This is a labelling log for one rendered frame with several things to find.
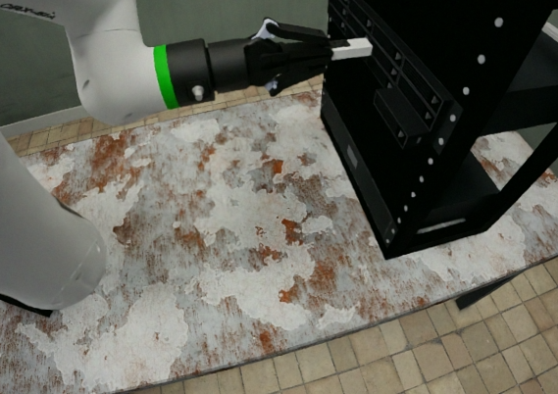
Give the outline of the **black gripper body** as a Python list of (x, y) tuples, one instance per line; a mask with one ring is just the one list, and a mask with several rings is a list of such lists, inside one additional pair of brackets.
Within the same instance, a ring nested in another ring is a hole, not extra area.
[(261, 70), (282, 66), (281, 61), (262, 64), (260, 56), (281, 52), (279, 45), (256, 35), (207, 43), (217, 94), (262, 87), (276, 77), (262, 78)]

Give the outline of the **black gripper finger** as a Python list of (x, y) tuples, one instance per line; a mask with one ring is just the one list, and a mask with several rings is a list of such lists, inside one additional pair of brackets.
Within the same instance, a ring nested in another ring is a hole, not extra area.
[(326, 66), (330, 61), (370, 56), (371, 52), (334, 55), (332, 57), (329, 57), (329, 55), (301, 57), (281, 61), (282, 66), (261, 70), (262, 78), (269, 78), (279, 74), (263, 87), (269, 91), (271, 97), (275, 97), (288, 87), (325, 73), (327, 70)]
[(304, 42), (277, 42), (281, 52), (262, 54), (260, 56), (262, 64), (287, 61), (290, 58), (323, 55), (332, 57), (334, 55), (367, 52), (372, 51), (373, 47), (366, 38), (340, 39), (329, 42), (328, 37), (321, 29), (282, 24), (269, 17), (263, 18), (263, 26), (255, 37), (265, 39), (267, 37), (275, 38), (275, 36)]

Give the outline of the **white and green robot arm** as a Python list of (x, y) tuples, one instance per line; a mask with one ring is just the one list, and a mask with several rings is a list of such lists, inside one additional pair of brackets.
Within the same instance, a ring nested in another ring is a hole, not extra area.
[[(0, 9), (64, 26), (80, 102), (101, 123), (216, 100), (204, 39), (146, 47), (136, 0), (0, 0)], [(0, 132), (0, 293), (42, 310), (85, 299), (107, 263), (95, 225), (57, 200)]]

